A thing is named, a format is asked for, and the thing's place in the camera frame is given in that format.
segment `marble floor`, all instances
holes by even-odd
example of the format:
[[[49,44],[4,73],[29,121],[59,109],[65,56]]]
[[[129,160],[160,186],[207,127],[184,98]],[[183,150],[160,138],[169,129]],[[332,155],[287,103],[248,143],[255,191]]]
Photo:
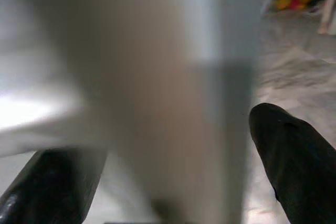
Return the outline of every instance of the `marble floor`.
[[[336,39],[318,35],[318,20],[301,14],[268,15],[254,103],[270,102],[308,121],[336,147]],[[289,223],[250,141],[246,224]]]

